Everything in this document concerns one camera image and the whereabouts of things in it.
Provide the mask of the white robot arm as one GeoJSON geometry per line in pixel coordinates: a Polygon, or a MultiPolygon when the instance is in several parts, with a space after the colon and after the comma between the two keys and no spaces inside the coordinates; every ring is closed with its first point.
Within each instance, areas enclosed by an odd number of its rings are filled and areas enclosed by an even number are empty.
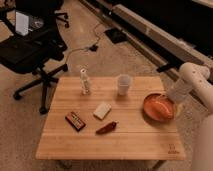
{"type": "Polygon", "coordinates": [[[213,171],[213,85],[209,77],[207,66],[186,62],[179,69],[179,79],[166,92],[169,99],[180,104],[194,91],[209,112],[199,127],[191,171],[213,171]]]}

